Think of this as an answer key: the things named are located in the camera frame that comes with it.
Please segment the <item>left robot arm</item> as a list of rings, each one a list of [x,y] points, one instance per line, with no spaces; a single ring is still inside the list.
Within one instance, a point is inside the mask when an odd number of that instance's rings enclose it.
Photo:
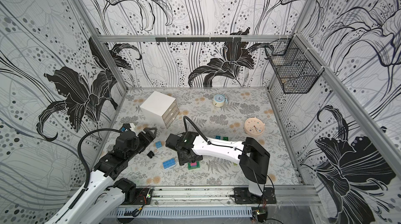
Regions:
[[[157,128],[146,127],[139,133],[131,127],[116,130],[118,137],[113,149],[90,168],[82,154],[82,144],[97,130],[85,134],[78,142],[79,160],[84,165],[84,184],[69,201],[47,222],[49,224],[98,224],[112,210],[136,199],[136,184],[118,176],[131,159],[141,154],[156,138]]]

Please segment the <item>long green lego brick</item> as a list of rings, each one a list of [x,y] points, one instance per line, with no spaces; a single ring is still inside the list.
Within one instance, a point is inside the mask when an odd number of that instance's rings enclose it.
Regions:
[[[198,169],[198,168],[200,168],[200,163],[198,161],[197,161],[197,166],[195,166],[195,167],[190,166],[190,163],[188,163],[189,170]]]

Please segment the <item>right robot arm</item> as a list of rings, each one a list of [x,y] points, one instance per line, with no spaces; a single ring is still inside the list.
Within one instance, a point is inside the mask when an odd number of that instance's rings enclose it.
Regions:
[[[170,134],[166,147],[177,152],[180,165],[197,162],[204,156],[228,160],[240,166],[249,181],[248,192],[258,198],[264,196],[270,153],[254,138],[244,141],[225,141],[207,137],[187,116],[183,117],[185,132]]]

